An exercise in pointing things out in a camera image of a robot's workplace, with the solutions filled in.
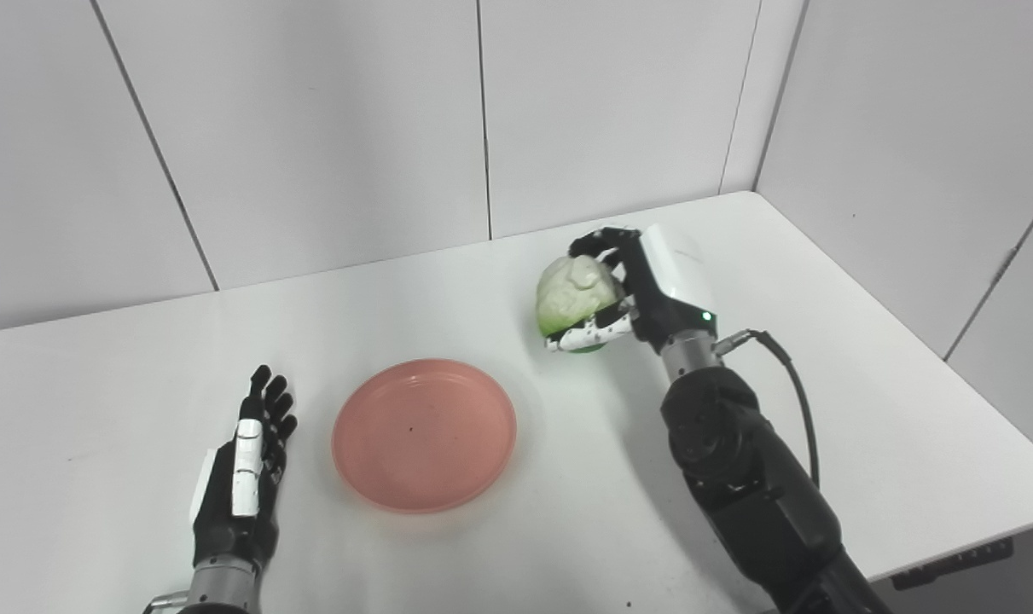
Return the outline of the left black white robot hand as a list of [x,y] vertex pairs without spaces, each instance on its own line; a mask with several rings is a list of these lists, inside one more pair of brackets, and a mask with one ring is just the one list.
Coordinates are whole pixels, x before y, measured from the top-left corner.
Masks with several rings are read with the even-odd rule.
[[276,499],[298,427],[287,380],[260,365],[227,443],[209,452],[195,491],[194,564],[232,555],[267,567],[279,538]]

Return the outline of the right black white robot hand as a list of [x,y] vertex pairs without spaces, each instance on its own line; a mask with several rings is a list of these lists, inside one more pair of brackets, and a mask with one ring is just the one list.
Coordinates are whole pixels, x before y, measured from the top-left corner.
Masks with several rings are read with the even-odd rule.
[[717,335],[702,253],[665,224],[603,226],[576,238],[547,265],[536,293],[551,352],[588,354],[632,334],[660,354],[679,333]]

